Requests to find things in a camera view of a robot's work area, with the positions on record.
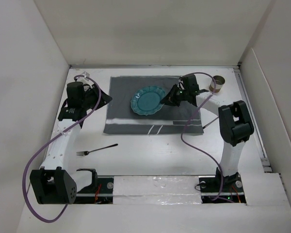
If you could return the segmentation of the teal ceramic plate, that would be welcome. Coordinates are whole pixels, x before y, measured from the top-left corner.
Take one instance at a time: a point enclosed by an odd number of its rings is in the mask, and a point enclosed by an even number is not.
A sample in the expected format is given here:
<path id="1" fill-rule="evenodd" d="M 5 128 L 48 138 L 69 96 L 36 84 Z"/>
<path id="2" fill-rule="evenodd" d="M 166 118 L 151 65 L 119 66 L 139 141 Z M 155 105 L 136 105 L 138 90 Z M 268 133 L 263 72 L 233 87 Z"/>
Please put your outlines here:
<path id="1" fill-rule="evenodd" d="M 149 116 L 158 112 L 163 104 L 160 101 L 165 97 L 165 90 L 158 86 L 146 86 L 139 89 L 131 98 L 132 111 L 140 116 Z"/>

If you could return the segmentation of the grey cloth placemat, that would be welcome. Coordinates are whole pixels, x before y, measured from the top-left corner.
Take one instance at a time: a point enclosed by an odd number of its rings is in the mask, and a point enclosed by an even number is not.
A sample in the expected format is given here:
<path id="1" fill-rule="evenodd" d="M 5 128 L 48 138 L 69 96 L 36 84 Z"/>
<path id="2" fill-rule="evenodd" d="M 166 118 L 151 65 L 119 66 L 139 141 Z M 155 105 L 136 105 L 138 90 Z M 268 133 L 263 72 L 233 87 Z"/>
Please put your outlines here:
<path id="1" fill-rule="evenodd" d="M 167 106 L 160 101 L 178 76 L 118 76 L 110 78 L 104 133 L 108 135 L 201 135 L 203 127 L 197 109 L 183 101 L 180 106 Z"/>

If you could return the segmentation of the brown paper cup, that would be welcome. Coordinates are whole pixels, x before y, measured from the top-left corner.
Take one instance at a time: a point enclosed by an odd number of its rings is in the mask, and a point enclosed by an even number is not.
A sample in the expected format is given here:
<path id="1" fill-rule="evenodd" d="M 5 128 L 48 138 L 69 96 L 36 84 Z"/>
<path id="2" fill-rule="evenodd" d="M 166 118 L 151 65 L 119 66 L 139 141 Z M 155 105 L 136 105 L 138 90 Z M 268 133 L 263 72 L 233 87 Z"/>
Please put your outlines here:
<path id="1" fill-rule="evenodd" d="M 213 76 L 213 80 L 209 85 L 210 92 L 218 93 L 225 84 L 225 82 L 226 80 L 224 77 L 219 75 Z"/>

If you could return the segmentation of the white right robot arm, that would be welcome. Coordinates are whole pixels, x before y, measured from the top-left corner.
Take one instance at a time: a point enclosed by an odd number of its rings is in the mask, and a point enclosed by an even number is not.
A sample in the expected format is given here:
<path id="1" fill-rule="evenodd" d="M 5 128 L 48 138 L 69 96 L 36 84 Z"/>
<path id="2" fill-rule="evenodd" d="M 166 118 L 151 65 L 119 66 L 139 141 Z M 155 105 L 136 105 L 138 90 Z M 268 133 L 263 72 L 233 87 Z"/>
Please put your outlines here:
<path id="1" fill-rule="evenodd" d="M 209 90 L 200 89 L 196 75 L 211 78 Z M 194 72 L 179 78 L 179 84 L 172 86 L 169 93 L 160 101 L 168 106 L 180 106 L 184 101 L 215 114 L 219 119 L 220 135 L 224 141 L 221 161 L 218 164 L 220 176 L 214 179 L 215 187 L 226 191 L 232 186 L 232 179 L 238 173 L 238 163 L 245 143 L 254 133 L 254 126 L 246 103 L 243 100 L 229 103 L 216 98 L 214 93 L 221 89 L 225 82 L 216 80 L 204 72 Z"/>

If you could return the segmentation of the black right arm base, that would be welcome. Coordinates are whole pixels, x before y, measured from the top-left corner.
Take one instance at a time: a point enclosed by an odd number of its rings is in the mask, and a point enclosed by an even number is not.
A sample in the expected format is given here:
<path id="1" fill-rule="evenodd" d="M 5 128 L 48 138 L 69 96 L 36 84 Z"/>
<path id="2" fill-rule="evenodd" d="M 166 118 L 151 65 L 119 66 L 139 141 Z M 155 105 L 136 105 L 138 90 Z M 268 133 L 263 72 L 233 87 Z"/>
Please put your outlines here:
<path id="1" fill-rule="evenodd" d="M 198 184 L 194 188 L 200 192 L 202 204 L 246 204 L 243 183 L 238 172 L 232 176 L 224 177 L 221 180 L 221 173 L 217 169 L 215 175 L 199 176 Z"/>

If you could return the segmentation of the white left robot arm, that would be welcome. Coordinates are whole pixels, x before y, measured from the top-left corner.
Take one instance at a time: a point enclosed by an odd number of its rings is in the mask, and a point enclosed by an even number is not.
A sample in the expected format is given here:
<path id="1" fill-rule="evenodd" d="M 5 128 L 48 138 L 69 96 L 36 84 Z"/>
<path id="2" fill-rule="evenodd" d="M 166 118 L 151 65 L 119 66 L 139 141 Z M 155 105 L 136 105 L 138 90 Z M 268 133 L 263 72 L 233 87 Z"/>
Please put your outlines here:
<path id="1" fill-rule="evenodd" d="M 68 161 L 76 152 L 74 142 L 83 122 L 93 111 L 107 105 L 112 97 L 99 86 L 71 82 L 66 87 L 67 98 L 58 115 L 57 135 L 39 169 L 30 173 L 30 182 L 39 204 L 73 204 L 80 191 L 96 192 L 100 188 L 93 168 L 79 168 L 70 175 Z"/>

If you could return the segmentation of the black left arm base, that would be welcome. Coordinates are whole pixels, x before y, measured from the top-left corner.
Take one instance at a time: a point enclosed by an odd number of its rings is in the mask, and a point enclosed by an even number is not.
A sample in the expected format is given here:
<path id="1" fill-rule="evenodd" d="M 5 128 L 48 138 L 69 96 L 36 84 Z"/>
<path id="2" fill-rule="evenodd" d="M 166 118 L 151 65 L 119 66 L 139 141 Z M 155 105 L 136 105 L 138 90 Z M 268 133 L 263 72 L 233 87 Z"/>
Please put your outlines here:
<path id="1" fill-rule="evenodd" d="M 80 168 L 72 178 L 77 185 L 74 204 L 113 204 L 114 176 L 99 176 L 95 169 Z"/>

